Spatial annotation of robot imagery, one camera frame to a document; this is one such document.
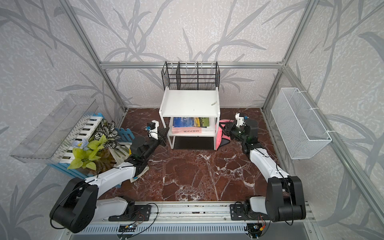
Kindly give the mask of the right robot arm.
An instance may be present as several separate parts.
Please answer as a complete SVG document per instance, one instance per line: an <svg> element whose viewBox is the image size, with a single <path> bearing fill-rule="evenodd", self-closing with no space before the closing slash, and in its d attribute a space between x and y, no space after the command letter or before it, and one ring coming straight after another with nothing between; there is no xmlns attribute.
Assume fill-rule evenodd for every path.
<svg viewBox="0 0 384 240"><path fill-rule="evenodd" d="M256 165L267 182L266 195L250 197L243 203L246 219L267 217L272 222L286 222L306 218L303 184L297 176L285 172L263 148L258 140L258 122L247 119L243 128L236 122L220 124L222 133L242 144L243 153Z"/></svg>

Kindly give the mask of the white two-tier bookshelf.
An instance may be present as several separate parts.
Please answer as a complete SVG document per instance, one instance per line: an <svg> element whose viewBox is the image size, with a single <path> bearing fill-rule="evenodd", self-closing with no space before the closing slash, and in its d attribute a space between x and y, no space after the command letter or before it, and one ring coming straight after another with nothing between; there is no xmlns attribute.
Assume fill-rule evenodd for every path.
<svg viewBox="0 0 384 240"><path fill-rule="evenodd" d="M219 89L201 90L165 90L159 115L164 127L169 127L168 141L172 149L216 150L219 121L221 115ZM175 117L209 118L214 131L196 131L173 133Z"/></svg>

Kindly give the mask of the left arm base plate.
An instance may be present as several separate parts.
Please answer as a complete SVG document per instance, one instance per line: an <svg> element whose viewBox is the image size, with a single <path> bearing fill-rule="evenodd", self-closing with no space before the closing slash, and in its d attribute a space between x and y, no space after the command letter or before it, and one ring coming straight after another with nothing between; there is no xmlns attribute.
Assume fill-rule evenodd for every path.
<svg viewBox="0 0 384 240"><path fill-rule="evenodd" d="M109 222L147 222L151 214L151 205L129 205L119 216L111 216Z"/></svg>

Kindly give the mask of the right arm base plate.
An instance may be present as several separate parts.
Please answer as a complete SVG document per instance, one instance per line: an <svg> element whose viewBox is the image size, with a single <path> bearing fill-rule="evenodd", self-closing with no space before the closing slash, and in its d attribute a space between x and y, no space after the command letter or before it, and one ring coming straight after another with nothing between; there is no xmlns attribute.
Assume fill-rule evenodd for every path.
<svg viewBox="0 0 384 240"><path fill-rule="evenodd" d="M246 210L246 207L239 203L230 204L230 216L232 221L269 220L266 214L252 212L250 208Z"/></svg>

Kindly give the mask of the pink fluffy cloth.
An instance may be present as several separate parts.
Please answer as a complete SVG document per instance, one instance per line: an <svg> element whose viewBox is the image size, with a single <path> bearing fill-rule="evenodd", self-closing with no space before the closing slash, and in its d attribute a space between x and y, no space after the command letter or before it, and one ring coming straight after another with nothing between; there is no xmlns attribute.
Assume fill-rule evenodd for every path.
<svg viewBox="0 0 384 240"><path fill-rule="evenodd" d="M228 145L231 142L231 138L224 133L224 127L227 125L227 123L232 123L233 120L220 120L219 122L219 129L217 133L217 139L216 139L216 149L218 150L220 147L223 147L225 145Z"/></svg>

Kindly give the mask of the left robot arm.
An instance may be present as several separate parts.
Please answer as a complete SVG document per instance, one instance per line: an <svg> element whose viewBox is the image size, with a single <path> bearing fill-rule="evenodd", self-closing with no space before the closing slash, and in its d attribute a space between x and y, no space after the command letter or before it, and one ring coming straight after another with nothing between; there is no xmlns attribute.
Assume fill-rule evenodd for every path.
<svg viewBox="0 0 384 240"><path fill-rule="evenodd" d="M117 167L86 179L71 179L50 212L50 221L60 224L61 229L79 233L97 220L144 221L150 207L136 206L128 197L101 199L100 197L119 183L140 178L149 170L148 161L158 146L166 146L169 128L149 131L149 139L136 137L131 155Z"/></svg>

